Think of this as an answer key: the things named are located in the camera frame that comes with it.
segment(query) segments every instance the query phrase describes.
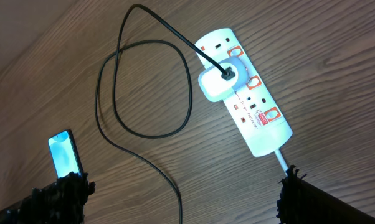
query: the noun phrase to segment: smartphone screen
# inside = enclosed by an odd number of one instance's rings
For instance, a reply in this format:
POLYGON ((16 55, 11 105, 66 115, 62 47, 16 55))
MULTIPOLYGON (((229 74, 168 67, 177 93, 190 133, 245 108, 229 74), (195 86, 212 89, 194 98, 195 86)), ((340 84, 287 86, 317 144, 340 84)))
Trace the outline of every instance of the smartphone screen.
POLYGON ((58 178, 65 177, 70 172, 81 175, 77 149, 74 148, 74 140, 69 131, 56 134, 48 143, 58 178))

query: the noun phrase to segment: black cable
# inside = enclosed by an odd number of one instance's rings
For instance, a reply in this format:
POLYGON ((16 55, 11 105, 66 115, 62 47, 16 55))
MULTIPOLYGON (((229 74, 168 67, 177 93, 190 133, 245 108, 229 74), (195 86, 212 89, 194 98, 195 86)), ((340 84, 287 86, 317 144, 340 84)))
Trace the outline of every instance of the black cable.
POLYGON ((159 168, 157 168, 154 164, 152 164, 150 161, 148 161, 147 159, 145 159, 144 157, 141 157, 140 155, 138 155, 137 153, 135 152, 132 152, 128 149, 125 149, 124 147, 122 146, 119 146, 117 145, 116 143, 114 143, 113 141, 111 141, 107 136, 106 134, 103 132, 102 130, 102 127, 100 126, 100 122, 99 122, 99 117, 98 117, 98 96, 99 96, 99 91, 100 91, 100 82, 101 82, 101 79, 102 79, 102 73, 103 73, 103 69, 105 68, 107 62, 115 57, 115 66, 114 66, 114 74, 113 74, 113 91, 112 91, 112 103, 113 103, 113 112, 114 112, 114 115, 117 119, 117 121, 119 122, 119 124, 124 128, 126 129, 129 133, 131 134, 134 134, 135 136, 139 136, 139 137, 142 137, 142 138, 149 138, 149 139, 157 139, 157 138, 164 138, 164 137, 168 137, 168 136, 171 136, 173 134, 176 134, 178 133, 180 130, 182 130, 185 125, 188 123, 189 121, 189 118, 190 118, 190 115, 191 115, 191 112, 192 112, 192 103, 193 103, 193 93, 192 93, 192 81, 191 81, 191 76, 190 76, 190 72, 189 72, 189 67, 188 67, 188 64, 186 63, 186 60, 185 58, 183 57, 183 54, 182 52, 173 44, 167 42, 167 41, 164 41, 164 40, 142 40, 142 41, 139 41, 139 42, 136 42, 136 43, 133 43, 133 44, 130 44, 130 45, 127 45, 123 48, 120 48, 120 43, 121 43, 121 35, 122 35, 122 32, 123 32, 123 29, 124 29, 124 26, 125 26, 125 22, 126 22, 126 19, 128 18, 128 16, 130 15, 131 11, 134 9, 134 8, 140 8, 144 11, 146 11, 147 13, 149 13, 151 16, 153 16, 155 19, 157 19, 160 23, 162 23, 162 25, 164 25, 167 29, 169 29, 173 34, 175 34, 177 37, 179 37, 183 42, 185 42, 188 46, 190 46, 190 48, 192 48, 194 51, 196 51, 198 54, 200 54, 201 56, 203 56, 207 61, 209 61, 210 63, 212 63, 215 67, 217 67, 223 74, 227 74, 227 71, 225 71, 217 62, 215 62, 213 59, 211 59, 210 57, 208 57, 205 53, 203 53, 201 50, 199 50, 194 44, 192 44, 190 41, 187 40, 187 38, 185 38, 183 35, 181 35, 178 31, 176 31, 174 28, 172 28, 166 21, 164 21, 164 19, 162 19, 161 17, 159 17, 156 13, 154 13, 152 10, 148 9, 146 6, 143 6, 141 4, 134 4, 132 5, 129 10, 126 12, 125 14, 125 17, 124 17, 124 20, 123 20, 123 23, 121 25, 121 29, 120 29, 120 33, 118 35, 118 41, 117 41, 117 48, 116 48, 116 51, 113 52, 112 54, 110 54, 104 61, 100 71, 99 71, 99 75, 98 75, 98 81, 97 81, 97 85, 96 85, 96 90, 95 90, 95 119, 96 119, 96 124, 97 124, 97 127, 98 127, 98 130, 100 132, 100 134, 103 136, 103 138, 108 142, 110 143, 112 146, 124 151, 124 152, 127 152, 129 154, 131 154, 132 156, 135 156, 139 159, 141 159, 143 162, 149 164, 154 170, 156 170, 167 182, 168 184, 171 186, 171 188, 174 190, 175 194, 176 194, 176 197, 178 199, 178 207, 179 207, 179 223, 182 224, 182 219, 183 219, 183 210, 182 210, 182 198, 181 198, 181 193, 178 189, 178 186, 169 178, 167 177, 159 168), (181 60, 183 62, 183 65, 185 67, 185 70, 186 70, 186 76, 187 76, 187 85, 189 87, 189 106, 187 108, 187 114, 186 114, 186 117, 185 117, 185 120, 183 121, 182 125, 168 133, 168 134, 161 134, 161 135, 157 135, 157 136, 149 136, 149 135, 145 135, 145 134, 140 134, 140 133, 137 133, 133 130, 131 130, 128 126, 126 126, 124 124, 124 122, 121 120, 120 116, 118 115, 118 112, 117 112, 117 108, 116 108, 116 100, 115 100, 115 90, 116 90, 116 78, 117 78, 117 71, 118 71, 118 66, 119 66, 119 61, 118 61, 118 55, 119 54, 122 54, 124 50, 127 50, 127 49, 130 49, 132 47, 136 47, 138 45, 142 45, 142 44, 166 44, 170 47, 172 47, 175 51, 177 51, 177 53, 179 54, 179 56, 181 57, 181 60))

